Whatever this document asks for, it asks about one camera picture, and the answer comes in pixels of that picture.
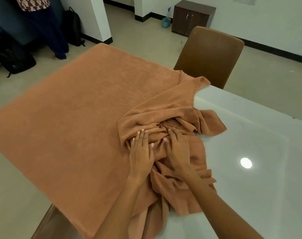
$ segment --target navy blue trousers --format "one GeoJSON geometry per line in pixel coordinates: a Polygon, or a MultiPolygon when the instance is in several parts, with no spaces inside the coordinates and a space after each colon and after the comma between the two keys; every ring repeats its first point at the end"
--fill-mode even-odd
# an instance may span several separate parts
{"type": "Polygon", "coordinates": [[[59,21],[52,10],[46,9],[27,12],[30,21],[38,34],[44,39],[46,45],[55,53],[59,59],[66,59],[69,52],[69,45],[61,32],[59,21]]]}

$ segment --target brown wooden cabinet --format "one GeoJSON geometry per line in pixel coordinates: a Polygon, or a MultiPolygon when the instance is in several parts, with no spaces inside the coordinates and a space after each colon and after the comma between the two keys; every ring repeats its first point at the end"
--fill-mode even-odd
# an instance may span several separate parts
{"type": "Polygon", "coordinates": [[[172,32],[189,36],[196,26],[209,27],[216,7],[182,0],[174,6],[172,32]]]}

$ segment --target brown and white patterned top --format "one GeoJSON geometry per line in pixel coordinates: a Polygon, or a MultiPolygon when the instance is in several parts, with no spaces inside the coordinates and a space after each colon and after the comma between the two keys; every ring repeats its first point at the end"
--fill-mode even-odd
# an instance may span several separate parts
{"type": "Polygon", "coordinates": [[[23,11],[34,12],[50,7],[49,0],[17,0],[23,11]]]}

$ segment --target orange-brown cloth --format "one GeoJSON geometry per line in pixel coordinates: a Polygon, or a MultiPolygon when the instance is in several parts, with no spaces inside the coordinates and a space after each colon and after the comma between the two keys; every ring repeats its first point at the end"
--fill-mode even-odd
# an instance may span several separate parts
{"type": "Polygon", "coordinates": [[[166,158],[162,138],[169,127],[188,137],[192,165],[214,188],[204,145],[194,136],[225,130],[213,111],[193,108],[194,93],[208,84],[98,44],[0,110],[0,152],[92,238],[129,174],[130,139],[149,129],[156,163],[138,194],[129,234],[153,238],[168,204],[180,215],[200,211],[166,158]]]}

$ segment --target hand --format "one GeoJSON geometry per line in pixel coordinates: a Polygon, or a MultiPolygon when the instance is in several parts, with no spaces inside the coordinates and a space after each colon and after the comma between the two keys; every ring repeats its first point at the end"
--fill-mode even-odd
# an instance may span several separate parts
{"type": "Polygon", "coordinates": [[[179,130],[169,129],[171,143],[167,138],[163,138],[167,155],[174,169],[181,175],[185,170],[191,168],[189,142],[179,130]]]}
{"type": "Polygon", "coordinates": [[[140,184],[145,181],[152,169],[154,163],[153,147],[153,143],[149,145],[149,133],[144,129],[137,132],[137,136],[132,140],[129,177],[140,184]]]}

